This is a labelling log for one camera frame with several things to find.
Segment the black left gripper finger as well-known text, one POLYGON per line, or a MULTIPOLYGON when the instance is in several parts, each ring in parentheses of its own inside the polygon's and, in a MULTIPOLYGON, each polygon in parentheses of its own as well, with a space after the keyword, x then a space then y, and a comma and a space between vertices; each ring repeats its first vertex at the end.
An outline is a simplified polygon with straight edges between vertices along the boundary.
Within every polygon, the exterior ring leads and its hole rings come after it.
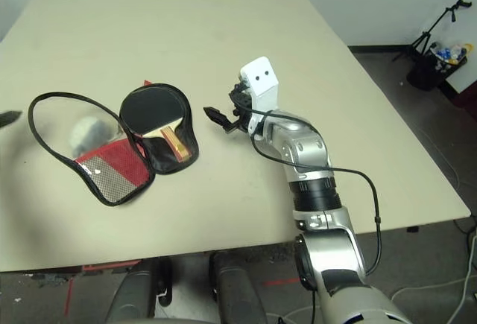
POLYGON ((0 114, 0 127, 6 127, 17 121, 22 115, 22 111, 9 110, 0 114))

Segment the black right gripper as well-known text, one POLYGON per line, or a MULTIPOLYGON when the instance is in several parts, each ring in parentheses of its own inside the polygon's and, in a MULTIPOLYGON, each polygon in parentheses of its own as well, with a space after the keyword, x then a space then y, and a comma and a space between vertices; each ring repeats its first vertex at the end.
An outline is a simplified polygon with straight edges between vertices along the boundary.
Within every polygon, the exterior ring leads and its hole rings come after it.
POLYGON ((203 111, 209 120, 219 125, 226 133, 231 133, 234 130, 247 133, 250 120, 253 115, 256 115, 251 112, 253 107, 249 87, 240 81, 233 87, 229 97, 235 107, 233 115, 238 118, 236 121, 231 122, 228 117, 214 107, 204 107, 203 111))

